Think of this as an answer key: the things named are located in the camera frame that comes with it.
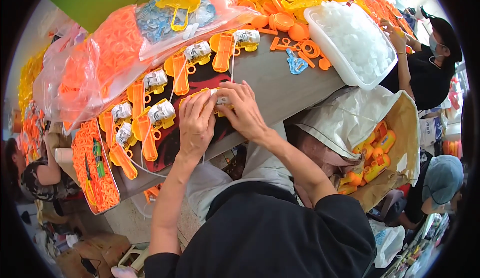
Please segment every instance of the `stool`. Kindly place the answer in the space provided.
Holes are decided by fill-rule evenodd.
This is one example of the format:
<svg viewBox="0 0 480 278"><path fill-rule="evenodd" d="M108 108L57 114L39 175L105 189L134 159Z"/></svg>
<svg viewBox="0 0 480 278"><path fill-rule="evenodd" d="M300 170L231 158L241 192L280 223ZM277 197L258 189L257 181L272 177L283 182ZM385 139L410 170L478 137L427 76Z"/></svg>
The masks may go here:
<svg viewBox="0 0 480 278"><path fill-rule="evenodd" d="M137 271L137 275L140 278L145 277L143 272L145 259L148 257L148 247L145 250L139 250L135 245L132 245L130 249L125 253L125 255L118 262L118 268L125 269L128 266Z"/></svg>

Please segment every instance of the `white plastic bag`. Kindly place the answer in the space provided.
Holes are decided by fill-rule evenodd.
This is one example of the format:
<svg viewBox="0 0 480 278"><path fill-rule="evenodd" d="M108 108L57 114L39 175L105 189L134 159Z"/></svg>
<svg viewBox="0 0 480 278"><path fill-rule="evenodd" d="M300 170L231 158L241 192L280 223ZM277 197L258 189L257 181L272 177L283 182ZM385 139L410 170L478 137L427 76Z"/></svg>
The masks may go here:
<svg viewBox="0 0 480 278"><path fill-rule="evenodd" d="M375 236L375 243L377 244L375 267L386 268L397 253L402 250L403 239L405 239L405 228L403 226L386 227L385 223L373 219L369 219L368 221Z"/></svg>

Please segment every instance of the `face mask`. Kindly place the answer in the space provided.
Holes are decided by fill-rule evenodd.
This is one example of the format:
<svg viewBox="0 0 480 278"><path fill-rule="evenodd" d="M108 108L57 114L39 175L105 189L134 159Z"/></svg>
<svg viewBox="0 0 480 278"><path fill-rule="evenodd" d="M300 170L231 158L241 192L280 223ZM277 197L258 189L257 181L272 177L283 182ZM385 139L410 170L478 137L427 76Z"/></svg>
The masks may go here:
<svg viewBox="0 0 480 278"><path fill-rule="evenodd" d="M435 58L443 57L443 55L437 53L437 45L438 45L438 42L435 39L434 34L433 33L430 34L430 49L431 49L431 52L433 53Z"/></svg>

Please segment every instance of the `black shirt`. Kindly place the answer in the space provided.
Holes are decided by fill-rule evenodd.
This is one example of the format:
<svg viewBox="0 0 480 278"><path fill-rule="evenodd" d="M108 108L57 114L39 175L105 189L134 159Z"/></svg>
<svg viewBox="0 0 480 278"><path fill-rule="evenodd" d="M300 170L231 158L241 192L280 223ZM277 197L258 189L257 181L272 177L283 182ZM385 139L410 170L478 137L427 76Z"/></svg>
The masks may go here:
<svg viewBox="0 0 480 278"><path fill-rule="evenodd" d="M146 259L146 278L361 277L375 258L367 216L345 195L309 209L287 191L250 181L220 193L212 209L182 256Z"/></svg>
<svg viewBox="0 0 480 278"><path fill-rule="evenodd" d="M410 86L419 111L438 107L445 100L450 90L450 80L455 72L454 68L438 68L432 64L429 58L433 55L430 46L422 44L420 52L408 56ZM380 85L393 93L400 90L398 63Z"/></svg>
<svg viewBox="0 0 480 278"><path fill-rule="evenodd" d="M427 174L427 169L433 156L429 152L423 152L423 154L427 155L427 160L420 163L420 174L418 176L417 184L415 184L415 187L410 188L406 199L405 215L413 224L419 223L425 216L422 211L423 186L425 185L425 175Z"/></svg>

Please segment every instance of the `gray pants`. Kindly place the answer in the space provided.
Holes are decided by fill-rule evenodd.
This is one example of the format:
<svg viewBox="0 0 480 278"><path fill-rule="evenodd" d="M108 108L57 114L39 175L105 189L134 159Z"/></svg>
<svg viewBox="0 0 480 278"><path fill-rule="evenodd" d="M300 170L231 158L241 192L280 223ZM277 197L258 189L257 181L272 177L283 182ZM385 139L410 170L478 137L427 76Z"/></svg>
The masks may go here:
<svg viewBox="0 0 480 278"><path fill-rule="evenodd" d="M274 125L273 129L287 139L283 122ZM290 172L277 157L267 149L250 142L242 178L236 181L208 161L197 165L187 184L188 203L203 224L213 199L228 187L246 181L262 181L294 194L293 182L289 176Z"/></svg>

